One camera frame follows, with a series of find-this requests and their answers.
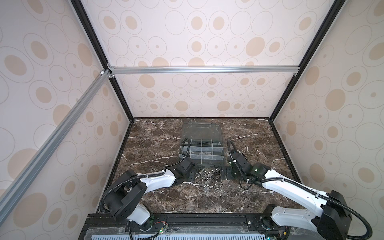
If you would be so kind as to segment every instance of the beige circle pattern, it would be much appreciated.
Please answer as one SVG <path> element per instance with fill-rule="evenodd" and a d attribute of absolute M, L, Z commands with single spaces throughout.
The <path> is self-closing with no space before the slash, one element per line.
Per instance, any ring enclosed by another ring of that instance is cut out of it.
<path fill-rule="evenodd" d="M 225 50 L 225 41 L 221 37 L 216 36 L 208 41 L 207 51 L 210 55 L 219 56 L 224 52 L 224 50 Z"/>
<path fill-rule="evenodd" d="M 314 8 L 323 1 L 305 2 Z M 346 5 L 291 94 L 305 111 L 302 127 L 293 137 L 287 133 L 291 121 L 297 121 L 296 113 L 289 112 L 289 101 L 275 120 L 286 148 L 295 147 L 294 157 L 289 154 L 298 172 L 312 179 L 300 174 L 302 181 L 315 189 L 340 192 L 374 231 L 381 230 L 378 218 L 384 216 L 382 3 Z M 297 133 L 306 139 L 302 148 L 295 144 Z M 362 235 L 365 230 L 354 221 L 350 233 Z"/>
<path fill-rule="evenodd" d="M 89 4 L 95 2 L 100 6 L 109 6 L 101 1 L 88 1 Z M 70 2 L 11 1 L 6 8 L 12 9 L 7 18 L 17 24 L 17 31 L 5 31 L 3 27 L 0 30 L 0 104 L 2 114 L 15 116 L 17 108 L 24 117 L 6 118 L 0 128 L 2 148 L 7 148 L 6 151 L 2 149 L 0 154 L 4 169 L 0 174 L 1 189 L 11 185 L 11 180 L 20 174 L 102 69 Z M 77 237 L 84 217 L 95 212 L 95 208 L 90 209 L 87 205 L 86 198 L 85 205 L 79 202 L 83 207 L 76 204 L 76 200 L 84 195 L 77 194 L 88 184 L 86 173 L 97 164 L 97 154 L 94 158 L 86 155 L 82 137 L 96 137 L 94 125 L 103 120 L 103 110 L 112 112 L 109 105 L 111 97 L 115 99 L 114 112 L 120 112 L 120 130 L 126 129 L 128 124 L 123 109 L 111 92 L 109 81 L 105 84 L 108 96 L 104 95 L 103 88 L 98 93 L 102 100 L 101 111 L 96 111 L 100 110 L 100 105 L 94 104 L 97 101 L 87 106 L 5 221 L 7 230 L 2 231 L 1 239 L 26 239 L 25 233 L 28 232 L 30 239 L 68 240 Z M 111 115 L 111 118 L 117 121 L 118 117 Z M 110 134 L 100 140 L 108 153 L 104 158 L 111 159 L 109 163 L 113 162 L 118 151 L 118 137 Z M 100 175 L 107 174 L 110 168 L 109 164 L 99 166 Z M 87 198 L 97 192 L 100 195 L 95 184 L 91 186 Z"/>
<path fill-rule="evenodd" d="M 223 62 L 219 58 L 211 58 L 209 59 L 206 64 L 206 66 L 222 66 Z"/>

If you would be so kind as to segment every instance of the dark brown marble surface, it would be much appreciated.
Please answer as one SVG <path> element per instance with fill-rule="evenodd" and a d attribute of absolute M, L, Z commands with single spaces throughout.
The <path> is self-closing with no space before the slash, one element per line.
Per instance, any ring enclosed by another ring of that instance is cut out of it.
<path fill-rule="evenodd" d="M 261 162 L 292 178 L 292 173 L 266 120 L 137 119 L 129 135 L 115 179 L 128 169 L 136 173 L 150 173 L 162 170 L 165 164 L 177 162 L 184 122 L 220 124 L 225 142 L 225 159 L 228 156 L 226 142 L 230 138 L 251 164 Z M 172 188 L 147 193 L 143 196 L 141 204 L 153 213 L 251 213 L 263 212 L 268 204 L 302 208 L 276 192 L 255 185 L 249 190 L 243 190 L 237 180 L 218 182 L 209 179 L 205 184 L 205 180 L 200 176 L 195 182 L 185 182 Z"/>

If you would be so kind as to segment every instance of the red wire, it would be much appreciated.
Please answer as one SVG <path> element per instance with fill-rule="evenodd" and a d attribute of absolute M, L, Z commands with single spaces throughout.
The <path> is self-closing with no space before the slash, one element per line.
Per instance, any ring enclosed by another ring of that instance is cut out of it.
<path fill-rule="evenodd" d="M 168 225 L 167 222 L 165 222 L 165 221 L 159 221 L 159 222 L 156 222 L 156 223 L 154 223 L 154 224 L 158 224 L 158 223 L 161 223 L 161 222 L 164 223 L 164 224 L 166 224 L 166 225 Z"/>

